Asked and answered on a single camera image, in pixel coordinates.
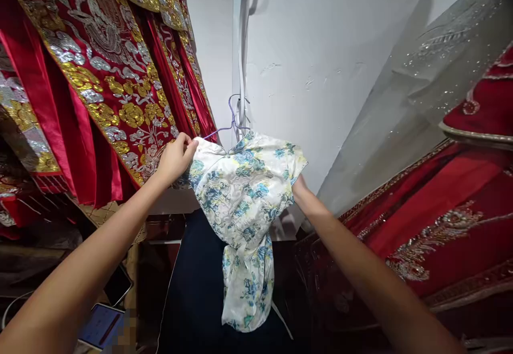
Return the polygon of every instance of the smartphone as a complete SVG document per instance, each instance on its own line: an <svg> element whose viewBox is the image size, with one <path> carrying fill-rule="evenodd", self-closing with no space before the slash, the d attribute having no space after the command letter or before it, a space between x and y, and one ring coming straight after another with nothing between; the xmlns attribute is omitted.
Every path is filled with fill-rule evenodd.
<svg viewBox="0 0 513 354"><path fill-rule="evenodd" d="M80 331L79 341L100 351L105 349L114 337L120 335L124 313L101 303L95 304L89 320Z"/></svg>

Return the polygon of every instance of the finger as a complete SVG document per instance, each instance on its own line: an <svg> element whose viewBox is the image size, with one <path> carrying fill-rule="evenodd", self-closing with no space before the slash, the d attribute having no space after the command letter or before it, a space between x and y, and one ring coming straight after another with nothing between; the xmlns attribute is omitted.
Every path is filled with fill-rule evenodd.
<svg viewBox="0 0 513 354"><path fill-rule="evenodd" d="M192 141L189 146L187 147L186 151L183 153L183 157L192 160L192 156L194 156L194 153L196 152L196 148L198 147L198 141L194 140Z"/></svg>
<svg viewBox="0 0 513 354"><path fill-rule="evenodd" d="M187 137L185 138L185 143L186 143L187 145L189 145L190 143L192 143L192 139L191 139L191 137L190 137L188 134L185 134L185 135L187 136Z"/></svg>
<svg viewBox="0 0 513 354"><path fill-rule="evenodd" d="M185 140L188 138L186 133L180 132L178 137L176 138L176 142L179 144L185 143Z"/></svg>

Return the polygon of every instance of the purple wire hanger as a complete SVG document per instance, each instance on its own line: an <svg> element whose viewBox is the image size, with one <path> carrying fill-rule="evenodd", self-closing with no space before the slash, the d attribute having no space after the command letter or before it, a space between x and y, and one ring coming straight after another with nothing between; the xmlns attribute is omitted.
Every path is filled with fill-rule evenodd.
<svg viewBox="0 0 513 354"><path fill-rule="evenodd" d="M233 94L231 95L229 98L228 98L228 106L230 107L230 111L231 111L231 125L227 128L219 128L217 131L215 132L212 132L210 135L208 136L205 136L203 139L208 139L209 137L211 137L212 135L215 135L217 132L221 131L221 130L225 130L225 129L232 129L234 126L235 128L237 129L251 129L249 127L239 127L237 125L237 123L235 122L235 112L234 112L234 109L231 107L231 98L234 97L234 96L239 96L239 100L240 100L240 94Z"/></svg>

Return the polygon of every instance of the floral dress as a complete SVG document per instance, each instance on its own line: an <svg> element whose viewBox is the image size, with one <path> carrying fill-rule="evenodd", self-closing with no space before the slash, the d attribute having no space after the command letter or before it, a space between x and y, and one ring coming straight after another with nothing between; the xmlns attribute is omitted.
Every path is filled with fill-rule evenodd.
<svg viewBox="0 0 513 354"><path fill-rule="evenodd" d="M269 315L274 286L269 227L294 203L292 185L307 165L291 143L250 131L226 152L201 138L189 169L177 181L192 187L223 254L222 323L241 332Z"/></svg>

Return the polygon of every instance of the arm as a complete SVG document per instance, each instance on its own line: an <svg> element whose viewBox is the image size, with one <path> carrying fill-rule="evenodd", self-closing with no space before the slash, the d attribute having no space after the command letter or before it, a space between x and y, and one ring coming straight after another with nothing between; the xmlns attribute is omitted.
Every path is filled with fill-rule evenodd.
<svg viewBox="0 0 513 354"><path fill-rule="evenodd" d="M399 353L466 352L410 288L333 217L302 176L292 191L332 258Z"/></svg>
<svg viewBox="0 0 513 354"><path fill-rule="evenodd" d="M167 145L153 176L64 259L6 326L0 335L0 352L73 352L82 324L133 243L148 210L185 171L197 145L184 133Z"/></svg>

